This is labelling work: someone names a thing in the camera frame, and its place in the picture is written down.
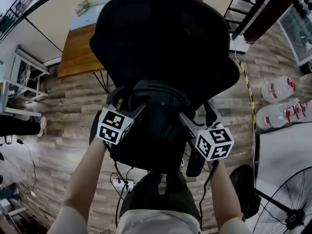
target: person's arm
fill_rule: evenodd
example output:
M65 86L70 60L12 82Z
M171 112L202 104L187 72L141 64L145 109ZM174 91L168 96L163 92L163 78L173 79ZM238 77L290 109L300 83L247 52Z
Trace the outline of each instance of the person's arm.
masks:
M74 208L86 222L97 189L105 151L103 140L95 137L66 186L64 206Z
M208 167L209 171L211 171L212 163L208 162ZM219 161L210 183L214 215L218 229L220 230L222 225L228 220L235 217L242 217L238 197L222 160Z

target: person's leg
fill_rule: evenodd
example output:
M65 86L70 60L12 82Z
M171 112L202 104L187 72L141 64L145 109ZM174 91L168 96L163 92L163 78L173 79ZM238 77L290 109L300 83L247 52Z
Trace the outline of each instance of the person's leg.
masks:
M40 124L43 118L41 118L40 122L30 122L29 120L25 121L11 116L0 115L0 137L10 135L37 135L42 130L43 126L41 127Z
M195 205L193 195L188 189L182 172L167 175L167 188L162 197L162 209L186 213L194 216L198 221L200 215Z
M158 185L161 174L147 174L125 197L120 209L120 217L128 210L149 209L159 210Z

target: white sleeve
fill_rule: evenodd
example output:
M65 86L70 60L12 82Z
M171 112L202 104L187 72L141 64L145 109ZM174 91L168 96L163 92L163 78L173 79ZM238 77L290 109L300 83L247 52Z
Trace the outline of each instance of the white sleeve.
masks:
M240 218L232 218L221 226L219 234L252 234L252 231Z
M87 223L75 209L64 206L47 234L88 234Z

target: chair backrest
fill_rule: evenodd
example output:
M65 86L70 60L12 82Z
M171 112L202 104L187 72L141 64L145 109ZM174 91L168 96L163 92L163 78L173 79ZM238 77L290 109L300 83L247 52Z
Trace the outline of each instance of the chair backrest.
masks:
M224 18L197 0L111 0L90 46L116 87L160 80L197 109L239 78Z

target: black office chair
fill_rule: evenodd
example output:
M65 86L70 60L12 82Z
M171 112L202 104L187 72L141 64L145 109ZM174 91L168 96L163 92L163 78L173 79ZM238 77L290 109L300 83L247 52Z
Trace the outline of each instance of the black office chair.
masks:
M110 100L122 98L125 111L146 104L129 133L112 145L111 156L153 172L177 172L190 138L179 112L193 118L204 104L210 126L215 114L207 100L239 79L228 56L223 17L197 0L111 0L100 13L90 46L116 86ZM204 161L192 150L187 175L197 176Z

